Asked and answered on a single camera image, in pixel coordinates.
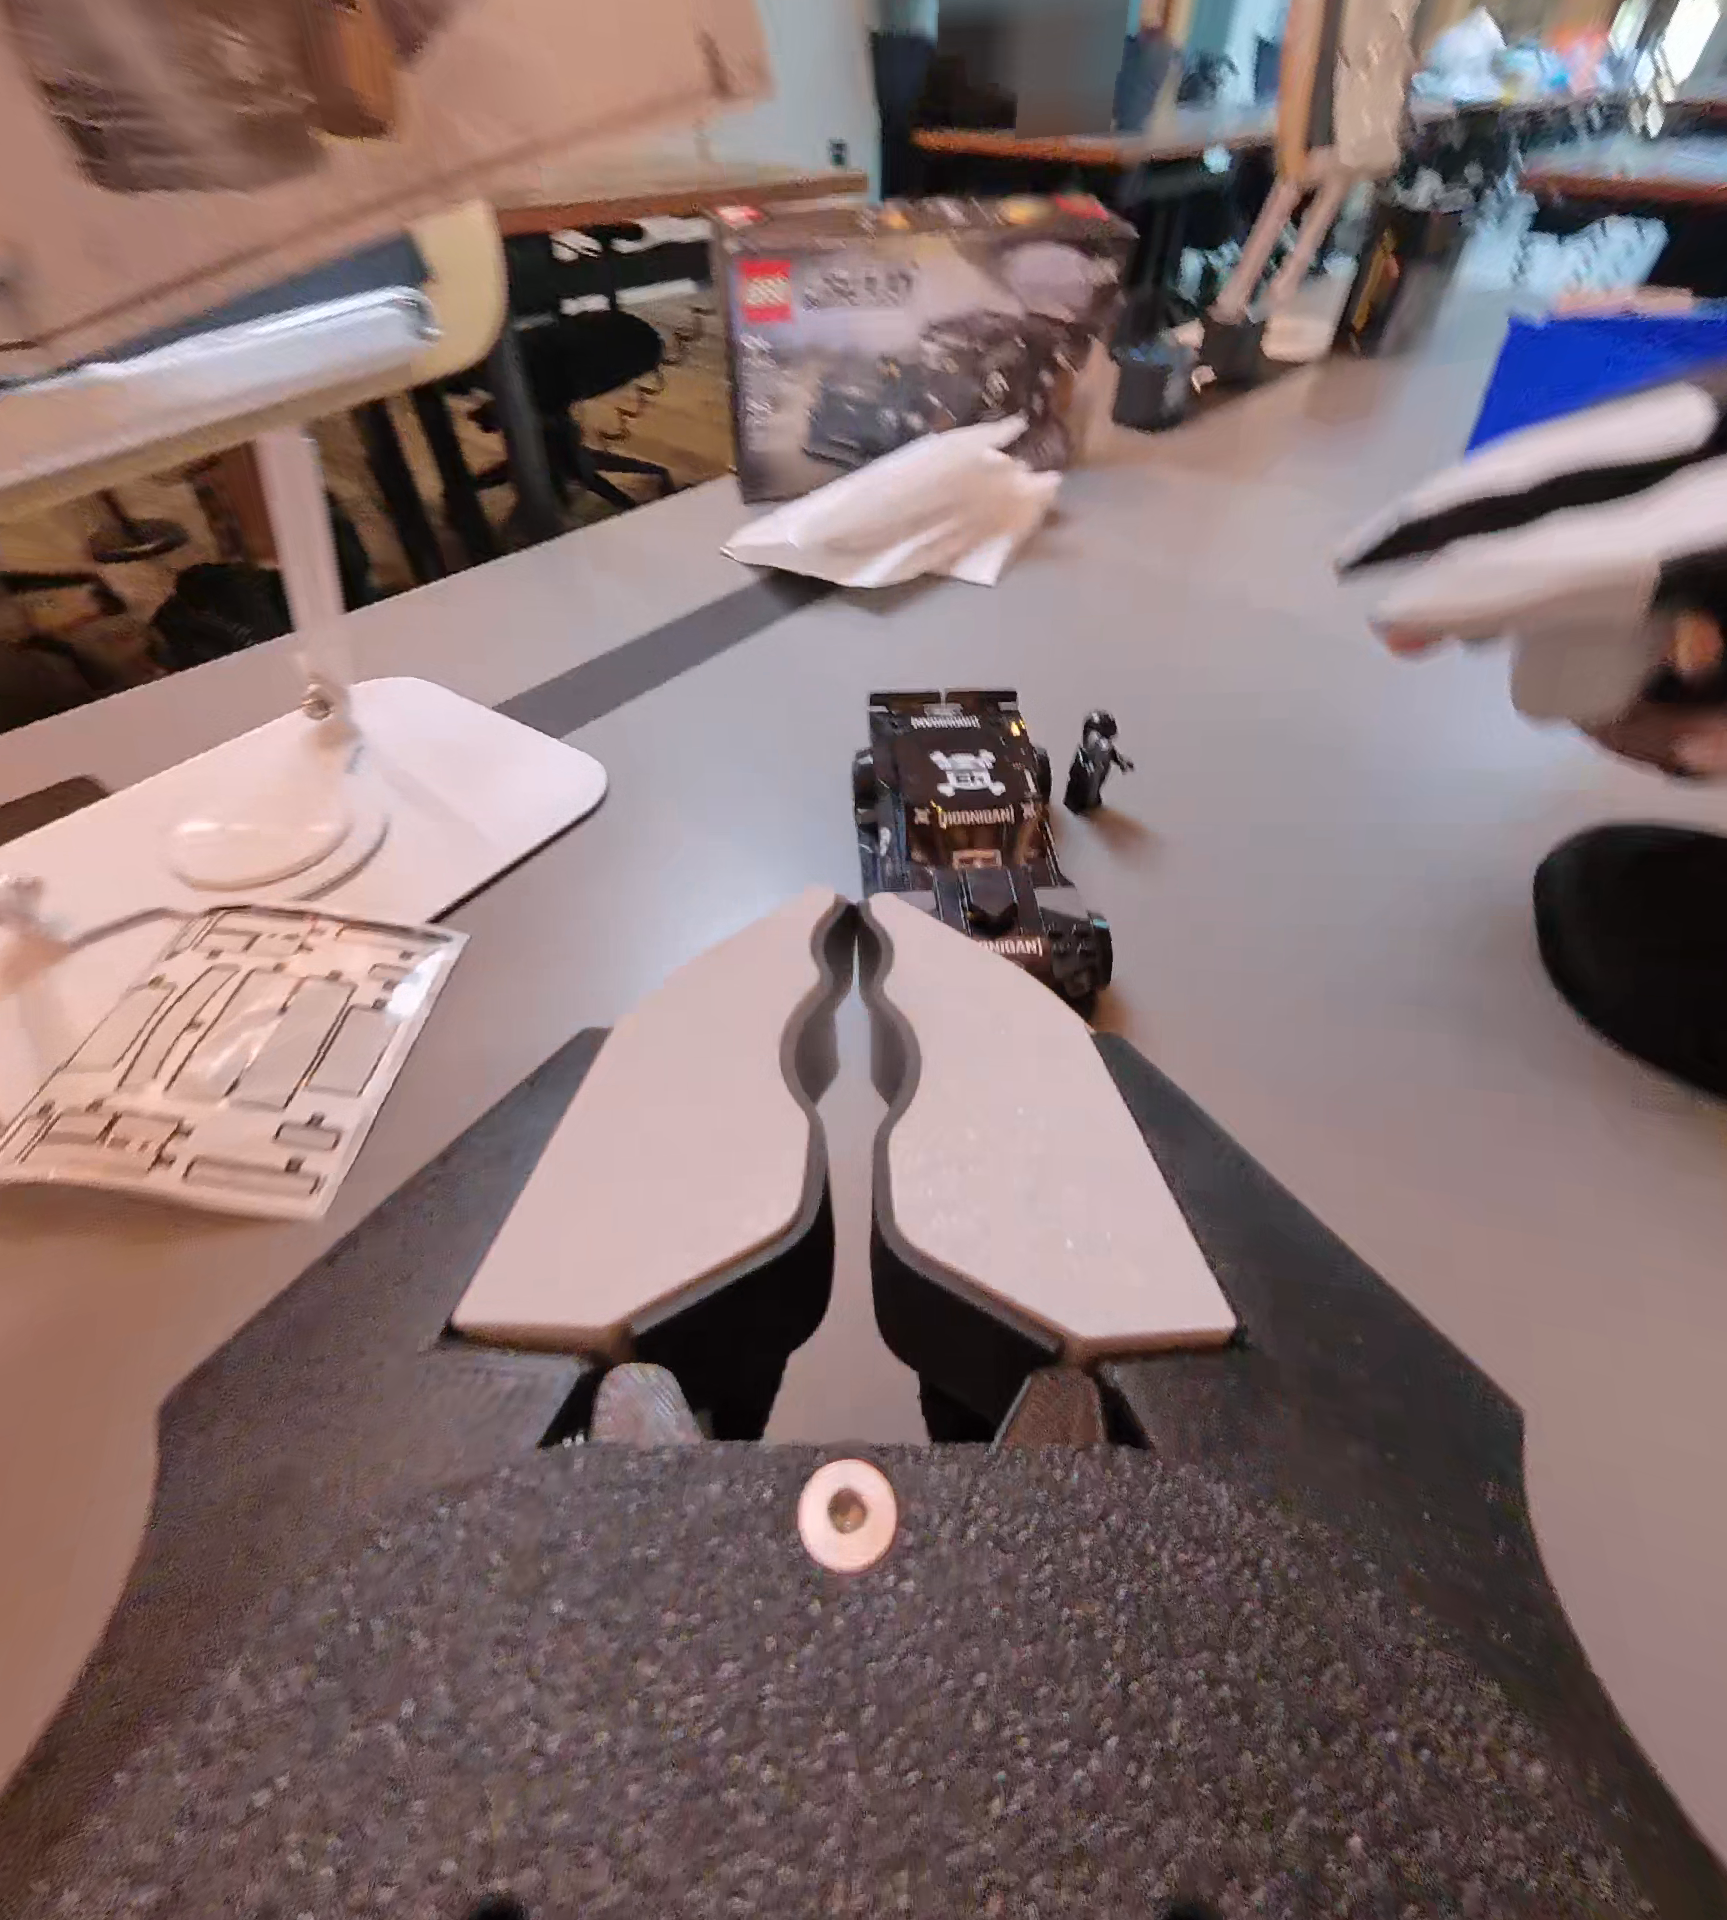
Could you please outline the small black lego piece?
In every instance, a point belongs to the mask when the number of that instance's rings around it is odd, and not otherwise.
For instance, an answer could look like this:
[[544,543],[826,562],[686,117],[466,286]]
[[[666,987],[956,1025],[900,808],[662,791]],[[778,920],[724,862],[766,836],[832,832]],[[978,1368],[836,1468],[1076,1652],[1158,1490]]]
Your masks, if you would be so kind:
[[1094,709],[1082,720],[1080,739],[1070,759],[1064,804],[1070,814],[1092,814],[1102,808],[1114,774],[1134,773],[1132,759],[1118,742],[1116,714]]

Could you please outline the black office chair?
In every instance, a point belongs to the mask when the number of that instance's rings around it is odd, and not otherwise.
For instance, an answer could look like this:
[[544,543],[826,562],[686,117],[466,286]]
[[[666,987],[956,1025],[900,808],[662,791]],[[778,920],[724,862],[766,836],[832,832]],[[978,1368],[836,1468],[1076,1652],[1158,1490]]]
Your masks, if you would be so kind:
[[660,330],[622,306],[622,248],[648,240],[636,221],[506,237],[506,326],[488,361],[492,416],[516,490],[518,526],[532,541],[566,529],[568,490],[630,511],[616,474],[642,477],[662,499],[678,492],[670,469],[600,451],[578,418],[586,405],[658,376]]

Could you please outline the lego instruction booklet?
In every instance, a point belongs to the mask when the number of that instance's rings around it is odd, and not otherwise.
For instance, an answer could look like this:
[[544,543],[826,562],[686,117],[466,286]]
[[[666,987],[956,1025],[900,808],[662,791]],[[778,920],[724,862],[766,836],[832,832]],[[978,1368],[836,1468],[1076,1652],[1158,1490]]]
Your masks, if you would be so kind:
[[0,383],[772,88],[756,4],[0,2]]

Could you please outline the white booklet stand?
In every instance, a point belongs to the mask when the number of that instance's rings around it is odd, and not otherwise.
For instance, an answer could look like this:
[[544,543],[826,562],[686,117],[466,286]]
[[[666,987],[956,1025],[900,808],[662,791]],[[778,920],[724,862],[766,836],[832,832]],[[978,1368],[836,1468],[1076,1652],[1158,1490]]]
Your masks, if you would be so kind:
[[348,664],[302,429],[336,389],[394,389],[440,341],[422,291],[384,286],[0,392],[0,514],[17,488],[264,425],[300,674],[274,720],[0,847],[0,1121],[113,1011],[157,918],[250,903],[432,922],[604,801],[588,755],[442,684],[358,683]]

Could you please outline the small black box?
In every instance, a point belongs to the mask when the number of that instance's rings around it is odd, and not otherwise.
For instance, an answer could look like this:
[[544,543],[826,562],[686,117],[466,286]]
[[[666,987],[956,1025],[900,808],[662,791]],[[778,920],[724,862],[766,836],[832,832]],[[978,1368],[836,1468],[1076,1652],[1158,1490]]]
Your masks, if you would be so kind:
[[1162,434],[1196,406],[1198,348],[1170,335],[1114,348],[1112,423],[1138,434]]

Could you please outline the blue storage bin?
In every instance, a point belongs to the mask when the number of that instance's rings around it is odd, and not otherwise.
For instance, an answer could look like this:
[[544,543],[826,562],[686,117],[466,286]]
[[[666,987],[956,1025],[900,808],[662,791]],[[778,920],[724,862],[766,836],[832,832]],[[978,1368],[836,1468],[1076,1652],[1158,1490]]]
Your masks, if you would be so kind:
[[1512,319],[1466,451],[1692,373],[1727,369],[1727,299]]

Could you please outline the white sticker sheet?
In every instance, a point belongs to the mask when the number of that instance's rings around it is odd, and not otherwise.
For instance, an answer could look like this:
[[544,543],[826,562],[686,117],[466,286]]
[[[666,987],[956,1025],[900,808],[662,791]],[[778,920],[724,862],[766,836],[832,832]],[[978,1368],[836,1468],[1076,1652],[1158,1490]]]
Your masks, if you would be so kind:
[[316,905],[187,920],[0,1133],[0,1193],[320,1220],[466,946]]

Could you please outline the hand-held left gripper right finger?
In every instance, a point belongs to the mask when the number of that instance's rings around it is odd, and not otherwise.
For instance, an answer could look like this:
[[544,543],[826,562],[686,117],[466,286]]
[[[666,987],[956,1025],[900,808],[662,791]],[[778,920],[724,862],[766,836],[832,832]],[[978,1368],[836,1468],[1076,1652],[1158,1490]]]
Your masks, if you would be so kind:
[[886,1249],[1070,1363],[1216,1353],[1238,1314],[1088,1021],[910,900],[866,903]]

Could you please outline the wooden office desk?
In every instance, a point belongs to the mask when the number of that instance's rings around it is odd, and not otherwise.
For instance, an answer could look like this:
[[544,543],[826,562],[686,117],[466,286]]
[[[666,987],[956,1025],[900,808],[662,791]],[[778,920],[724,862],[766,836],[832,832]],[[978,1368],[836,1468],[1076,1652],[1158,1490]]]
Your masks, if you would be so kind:
[[1146,173],[1174,175],[1212,157],[1268,153],[1276,113],[1262,106],[1184,108],[1142,133],[1022,135],[1012,128],[928,127],[912,136],[926,195],[1054,195],[1068,180],[1104,195]]

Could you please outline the black dimpled wrist rest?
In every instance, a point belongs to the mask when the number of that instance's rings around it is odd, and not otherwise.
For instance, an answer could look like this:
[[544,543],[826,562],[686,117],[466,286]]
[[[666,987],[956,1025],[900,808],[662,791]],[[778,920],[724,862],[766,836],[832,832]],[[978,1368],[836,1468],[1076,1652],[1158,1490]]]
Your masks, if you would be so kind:
[[1727,836],[1578,832],[1538,867],[1532,913],[1548,980],[1586,1028],[1727,1103]]

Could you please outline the person's right hand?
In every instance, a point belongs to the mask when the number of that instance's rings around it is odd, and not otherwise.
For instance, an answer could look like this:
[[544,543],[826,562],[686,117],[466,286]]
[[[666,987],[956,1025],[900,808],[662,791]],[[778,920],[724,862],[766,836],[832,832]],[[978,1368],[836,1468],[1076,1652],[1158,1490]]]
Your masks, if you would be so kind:
[[1610,756],[1672,778],[1727,783],[1727,707],[1668,709],[1640,702],[1604,727],[1586,729],[1584,737]]

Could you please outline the black lego set box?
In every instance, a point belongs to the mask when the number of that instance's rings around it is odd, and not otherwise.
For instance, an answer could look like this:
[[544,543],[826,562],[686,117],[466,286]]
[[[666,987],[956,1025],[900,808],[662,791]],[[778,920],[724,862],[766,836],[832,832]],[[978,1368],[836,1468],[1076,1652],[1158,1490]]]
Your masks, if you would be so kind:
[[1022,464],[1074,464],[1136,242],[1102,201],[726,204],[712,223],[746,503],[1002,420]]

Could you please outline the black lego car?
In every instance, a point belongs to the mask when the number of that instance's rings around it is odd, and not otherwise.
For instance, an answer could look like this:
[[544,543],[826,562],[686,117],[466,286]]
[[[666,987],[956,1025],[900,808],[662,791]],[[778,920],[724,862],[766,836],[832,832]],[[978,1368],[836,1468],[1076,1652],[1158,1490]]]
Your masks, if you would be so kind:
[[866,895],[930,913],[1086,1016],[1112,984],[1116,946],[1062,868],[1052,786],[1012,689],[870,695],[852,759]]

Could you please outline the poster board stand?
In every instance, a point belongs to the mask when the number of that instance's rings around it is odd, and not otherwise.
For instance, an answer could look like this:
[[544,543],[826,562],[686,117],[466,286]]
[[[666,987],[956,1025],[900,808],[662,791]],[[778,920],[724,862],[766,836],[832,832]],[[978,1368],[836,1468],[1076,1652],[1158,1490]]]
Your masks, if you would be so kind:
[[1274,179],[1236,274],[1206,319],[1204,358],[1252,385],[1266,326],[1302,286],[1356,187],[1398,166],[1416,65],[1416,2],[1294,2],[1276,97]]

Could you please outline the clear plastic parts bag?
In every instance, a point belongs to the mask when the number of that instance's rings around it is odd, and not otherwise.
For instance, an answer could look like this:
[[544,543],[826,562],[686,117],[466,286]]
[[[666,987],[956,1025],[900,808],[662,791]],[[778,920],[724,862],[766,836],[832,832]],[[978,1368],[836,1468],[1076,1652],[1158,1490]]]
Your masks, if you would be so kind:
[[928,578],[992,588],[1066,481],[1014,454],[1022,434],[1014,416],[902,444],[750,520],[724,556],[852,592]]

